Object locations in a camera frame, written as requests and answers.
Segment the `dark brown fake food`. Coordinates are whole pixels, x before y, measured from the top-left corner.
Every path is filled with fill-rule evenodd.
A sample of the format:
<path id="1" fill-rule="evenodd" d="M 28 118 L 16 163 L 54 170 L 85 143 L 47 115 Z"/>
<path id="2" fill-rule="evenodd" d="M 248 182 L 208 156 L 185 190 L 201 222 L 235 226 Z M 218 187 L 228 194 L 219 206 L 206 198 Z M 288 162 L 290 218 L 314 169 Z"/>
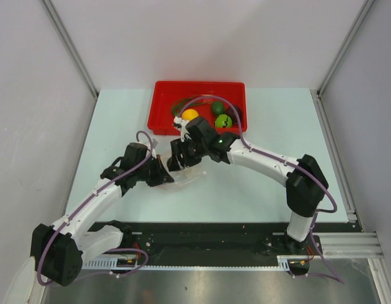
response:
<path id="1" fill-rule="evenodd" d="M 170 172 L 180 171 L 180 164 L 176 158 L 173 157 L 168 158 L 166 165 Z"/>

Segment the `clear zip top bag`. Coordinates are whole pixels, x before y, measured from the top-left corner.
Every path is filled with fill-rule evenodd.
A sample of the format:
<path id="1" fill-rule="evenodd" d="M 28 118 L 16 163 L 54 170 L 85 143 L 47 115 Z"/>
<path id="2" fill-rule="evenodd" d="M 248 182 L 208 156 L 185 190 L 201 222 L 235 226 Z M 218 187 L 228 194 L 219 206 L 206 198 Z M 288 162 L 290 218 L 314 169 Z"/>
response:
<path id="1" fill-rule="evenodd" d="M 181 171 L 168 173 L 173 177 L 174 182 L 162 184 L 157 186 L 157 188 L 167 191 L 178 190 L 207 175 L 201 164 L 198 164 L 194 167 L 185 168 Z"/>

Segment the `yellow fake lemon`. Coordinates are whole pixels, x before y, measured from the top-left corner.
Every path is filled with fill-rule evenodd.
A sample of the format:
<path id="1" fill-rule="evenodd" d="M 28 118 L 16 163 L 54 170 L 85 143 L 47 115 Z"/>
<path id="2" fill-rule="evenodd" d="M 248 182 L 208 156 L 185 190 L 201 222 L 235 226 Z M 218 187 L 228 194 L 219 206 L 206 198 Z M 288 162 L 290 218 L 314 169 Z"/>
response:
<path id="1" fill-rule="evenodd" d="M 198 111 L 196 111 L 195 109 L 192 109 L 192 108 L 189 108 L 189 109 L 183 111 L 183 113 L 181 114 L 181 118 L 184 120 L 188 120 L 188 121 L 191 121 L 191 120 L 197 118 L 198 116 L 199 116 Z"/>

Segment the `green fake chive sprig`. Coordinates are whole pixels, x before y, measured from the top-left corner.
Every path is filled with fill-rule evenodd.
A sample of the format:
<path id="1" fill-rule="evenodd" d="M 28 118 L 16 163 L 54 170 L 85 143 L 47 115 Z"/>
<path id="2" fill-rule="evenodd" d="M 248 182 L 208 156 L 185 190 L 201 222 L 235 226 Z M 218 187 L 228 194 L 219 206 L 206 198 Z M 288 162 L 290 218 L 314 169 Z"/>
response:
<path id="1" fill-rule="evenodd" d="M 197 101 L 193 102 L 191 106 L 201 106 L 201 105 L 208 105 L 212 103 L 212 99 L 208 98 L 206 95 L 195 95 L 187 98 L 180 98 L 173 102 L 171 106 L 171 113 L 173 116 L 177 116 L 182 108 L 187 105 L 188 103 L 191 103 L 192 100 L 197 99 Z"/>

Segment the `green fake ball fruit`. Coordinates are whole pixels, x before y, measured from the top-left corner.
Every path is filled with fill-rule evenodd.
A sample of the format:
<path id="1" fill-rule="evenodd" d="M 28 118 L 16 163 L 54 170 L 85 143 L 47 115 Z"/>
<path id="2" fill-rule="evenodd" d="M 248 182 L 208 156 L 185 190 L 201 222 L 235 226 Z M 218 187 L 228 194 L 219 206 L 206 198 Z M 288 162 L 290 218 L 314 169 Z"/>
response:
<path id="1" fill-rule="evenodd" d="M 216 120 L 214 121 L 214 126 L 217 129 L 227 129 L 231 128 L 233 125 L 232 118 L 226 114 L 221 114 L 216 117 Z"/>

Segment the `dark green fake lime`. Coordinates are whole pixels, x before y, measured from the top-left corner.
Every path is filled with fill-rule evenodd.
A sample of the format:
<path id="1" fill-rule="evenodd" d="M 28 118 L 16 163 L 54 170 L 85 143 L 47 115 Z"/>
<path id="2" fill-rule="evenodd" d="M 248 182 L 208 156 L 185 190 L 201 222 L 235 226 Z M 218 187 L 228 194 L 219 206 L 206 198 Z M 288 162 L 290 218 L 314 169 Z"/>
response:
<path id="1" fill-rule="evenodd" d="M 225 113 L 225 105 L 223 104 L 223 102 L 220 100 L 213 101 L 211 104 L 211 113 L 215 117 L 218 117 L 219 115 L 224 114 Z"/>

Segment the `dark red fake fruit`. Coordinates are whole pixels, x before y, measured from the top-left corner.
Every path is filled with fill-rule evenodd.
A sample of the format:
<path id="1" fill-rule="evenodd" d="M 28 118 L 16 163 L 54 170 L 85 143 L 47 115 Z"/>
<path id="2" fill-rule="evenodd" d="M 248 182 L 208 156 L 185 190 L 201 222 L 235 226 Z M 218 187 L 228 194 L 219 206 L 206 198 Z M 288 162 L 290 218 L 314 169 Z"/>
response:
<path id="1" fill-rule="evenodd" d="M 243 112 L 241 108 L 237 105 L 233 105 L 232 107 L 229 106 L 225 110 L 225 114 L 231 118 L 233 125 L 237 125 L 239 122 L 242 122 Z"/>

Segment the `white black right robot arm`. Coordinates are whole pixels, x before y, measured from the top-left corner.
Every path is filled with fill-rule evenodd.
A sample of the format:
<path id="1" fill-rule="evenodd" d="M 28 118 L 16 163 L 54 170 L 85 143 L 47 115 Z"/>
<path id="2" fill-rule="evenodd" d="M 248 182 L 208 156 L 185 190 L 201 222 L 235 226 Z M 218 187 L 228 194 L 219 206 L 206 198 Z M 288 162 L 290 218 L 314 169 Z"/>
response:
<path id="1" fill-rule="evenodd" d="M 286 189 L 291 209 L 285 247 L 292 254 L 307 248 L 307 237 L 319 203 L 328 183 L 318 162 L 310 155 L 287 158 L 252 147 L 242 136 L 232 132 L 219 134 L 205 118 L 184 120 L 176 117 L 173 126 L 180 138 L 170 143 L 168 170 L 181 171 L 193 167 L 208 156 L 214 162 L 249 168 L 277 181 Z"/>

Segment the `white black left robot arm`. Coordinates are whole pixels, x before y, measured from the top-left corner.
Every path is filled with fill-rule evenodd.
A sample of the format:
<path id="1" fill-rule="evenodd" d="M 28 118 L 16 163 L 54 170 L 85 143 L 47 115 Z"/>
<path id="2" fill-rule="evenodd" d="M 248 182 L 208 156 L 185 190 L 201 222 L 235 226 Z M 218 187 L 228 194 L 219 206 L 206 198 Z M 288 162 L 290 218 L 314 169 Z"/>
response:
<path id="1" fill-rule="evenodd" d="M 130 229 L 117 221 L 97 232 L 89 229 L 137 183 L 154 187 L 174 181 L 155 147 L 155 141 L 130 143 L 125 154 L 103 171 L 83 202 L 51 225 L 39 224 L 34 229 L 30 254 L 41 285 L 67 286 L 88 261 L 109 250 L 126 253 L 132 248 Z"/>

